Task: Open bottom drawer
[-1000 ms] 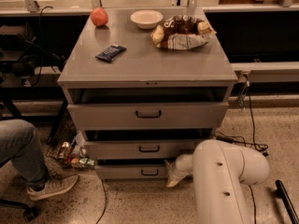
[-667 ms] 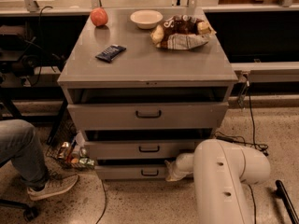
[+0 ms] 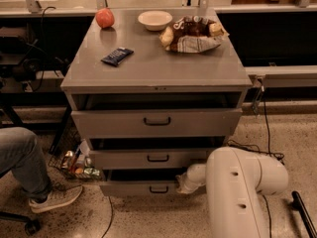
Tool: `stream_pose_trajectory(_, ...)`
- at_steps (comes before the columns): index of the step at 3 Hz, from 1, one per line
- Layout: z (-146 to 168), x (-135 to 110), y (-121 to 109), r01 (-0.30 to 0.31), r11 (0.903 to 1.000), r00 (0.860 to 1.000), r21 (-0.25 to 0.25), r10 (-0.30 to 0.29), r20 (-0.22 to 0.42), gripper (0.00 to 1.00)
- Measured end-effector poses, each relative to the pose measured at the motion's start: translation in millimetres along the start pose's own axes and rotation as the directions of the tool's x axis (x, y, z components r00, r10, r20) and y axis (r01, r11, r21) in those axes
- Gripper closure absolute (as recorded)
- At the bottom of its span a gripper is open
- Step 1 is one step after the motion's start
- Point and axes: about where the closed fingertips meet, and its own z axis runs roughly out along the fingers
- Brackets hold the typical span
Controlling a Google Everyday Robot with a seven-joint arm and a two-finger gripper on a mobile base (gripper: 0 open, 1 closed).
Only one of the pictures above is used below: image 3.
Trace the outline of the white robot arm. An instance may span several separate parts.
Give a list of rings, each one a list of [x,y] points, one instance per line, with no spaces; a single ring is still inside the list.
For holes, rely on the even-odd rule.
[[[277,159],[238,148],[214,150],[176,177],[179,193],[206,187],[211,238],[269,238],[259,196],[284,192],[288,172]]]

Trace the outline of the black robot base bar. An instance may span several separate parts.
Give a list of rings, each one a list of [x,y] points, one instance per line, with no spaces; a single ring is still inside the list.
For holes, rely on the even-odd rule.
[[[291,195],[293,198],[293,208],[299,212],[309,237],[317,238],[317,230],[315,229],[315,226],[310,218],[310,215],[305,207],[300,193],[295,190],[291,193]]]

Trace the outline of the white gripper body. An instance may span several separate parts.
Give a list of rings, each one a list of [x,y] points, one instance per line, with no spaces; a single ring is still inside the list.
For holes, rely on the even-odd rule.
[[[198,183],[192,180],[187,173],[176,176],[178,182],[178,193],[191,194],[198,188]]]

